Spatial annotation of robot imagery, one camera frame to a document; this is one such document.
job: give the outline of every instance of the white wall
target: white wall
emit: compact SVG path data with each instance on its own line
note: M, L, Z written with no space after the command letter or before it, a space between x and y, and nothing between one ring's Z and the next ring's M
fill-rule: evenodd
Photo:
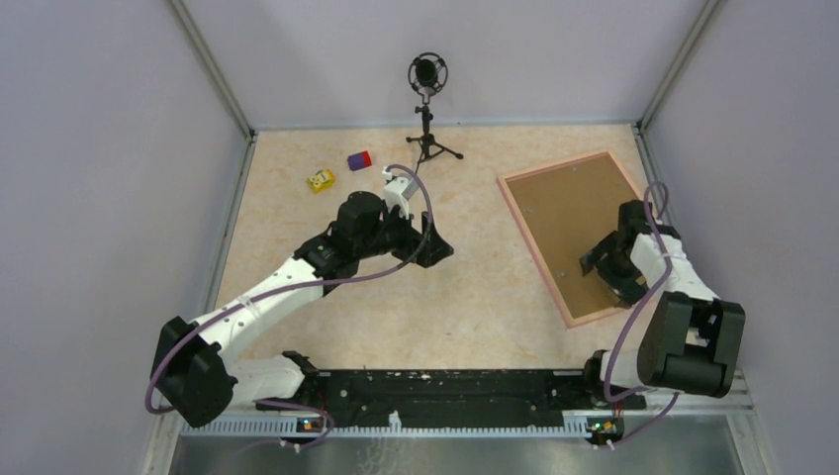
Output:
M703 0L188 0L257 128L419 125L411 60L451 80L440 124L637 120Z
M652 129L785 473L836 473L839 3L727 2Z
M129 474L243 141L165 3L0 5L0 473Z

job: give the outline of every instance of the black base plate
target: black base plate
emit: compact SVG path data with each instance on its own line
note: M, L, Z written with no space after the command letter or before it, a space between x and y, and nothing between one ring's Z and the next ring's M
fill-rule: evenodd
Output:
M399 412L404 428L561 427L563 411L596 406L582 370L314 370L294 398L322 408L344 427L386 427ZM623 401L645 409L643 397ZM258 410L275 408L258 405Z

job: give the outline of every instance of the beige floor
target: beige floor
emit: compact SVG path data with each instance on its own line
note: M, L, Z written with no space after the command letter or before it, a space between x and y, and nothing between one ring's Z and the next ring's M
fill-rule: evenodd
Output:
M500 174L602 148L611 149L639 186L646 184L629 126L436 128L466 155L426 163L440 234L455 248L430 269L409 266L384 279L345 285L264 334L245 354L296 349L321 368L580 367L611 347L626 313L566 330L497 185ZM305 239L322 232L356 190L381 194L381 167L412 164L405 143L416 129L261 133L247 179L219 304L277 268ZM367 149L374 166L358 172L346 157ZM326 167L335 185L313 194L308 175ZM423 208L419 194L413 211ZM360 274L396 264L363 261ZM637 346L651 312L630 336Z

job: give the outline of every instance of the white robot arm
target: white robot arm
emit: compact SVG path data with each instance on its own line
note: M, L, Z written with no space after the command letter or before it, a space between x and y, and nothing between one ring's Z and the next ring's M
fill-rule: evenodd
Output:
M239 361L239 356L300 307L338 285L372 278L352 279L361 259L391 253L403 261L379 274L386 275L409 262L431 267L454 252L427 212L422 213L422 234L412 227L408 200L419 189L413 178L387 170L385 177L384 199L368 192L350 194L325 232L304 242L252 289L189 323L176 317L163 327L152 384L188 424L200 427L230 405L294 396L305 377L295 361L286 356Z
M638 303L647 284L665 273L665 257L672 269L657 295L652 320L639 349L621 352L611 383L624 387L669 388L679 392L721 398L728 393L743 334L745 313L725 302L697 275L675 229L656 223L663 244L646 221L645 205L630 201L620 206L617 231L609 234L580 259L583 273L598 275L619 299L619 305ZM697 336L688 342L688 338ZM610 351L597 351L587 370L606 380Z

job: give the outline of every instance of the enclosure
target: enclosure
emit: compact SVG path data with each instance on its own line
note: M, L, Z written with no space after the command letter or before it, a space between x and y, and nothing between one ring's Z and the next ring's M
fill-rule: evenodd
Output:
M405 136L420 131L420 97L406 70L436 51L451 77L431 99L433 131L465 158L420 173L455 254L342 287L245 357L582 368L628 311L566 328L498 179L607 149L639 188L669 185L665 221L702 280L745 308L734 391L683 398L615 453L541 432L338 432L299 456L254 449L228 469L831 473L837 421L820 404L839 356L837 20L827 0L7 2L0 471L207 473L265 436L230 429L270 418L253 412L198 433L143 410L160 328L235 299L347 194L381 192L382 166L416 162ZM372 167L338 169L367 149ZM313 194L305 180L321 168L335 183ZM627 425L666 402L649 396Z

